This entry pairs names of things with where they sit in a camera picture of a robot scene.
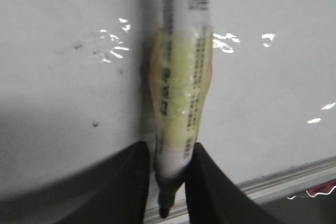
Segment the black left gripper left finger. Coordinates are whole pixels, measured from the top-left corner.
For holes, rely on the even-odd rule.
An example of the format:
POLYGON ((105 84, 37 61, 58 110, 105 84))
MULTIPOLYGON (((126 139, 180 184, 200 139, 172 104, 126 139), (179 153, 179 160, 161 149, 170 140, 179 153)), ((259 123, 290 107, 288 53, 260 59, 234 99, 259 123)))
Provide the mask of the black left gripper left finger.
POLYGON ((143 223, 150 176, 136 142, 56 182, 1 200, 1 223, 143 223))

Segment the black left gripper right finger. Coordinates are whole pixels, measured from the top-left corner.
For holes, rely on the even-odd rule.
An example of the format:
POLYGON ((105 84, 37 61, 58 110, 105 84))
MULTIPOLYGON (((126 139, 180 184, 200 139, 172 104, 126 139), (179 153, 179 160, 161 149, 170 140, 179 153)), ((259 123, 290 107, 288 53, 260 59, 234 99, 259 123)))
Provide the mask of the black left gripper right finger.
POLYGON ((248 198, 196 143, 185 177, 190 223, 282 223, 248 198))

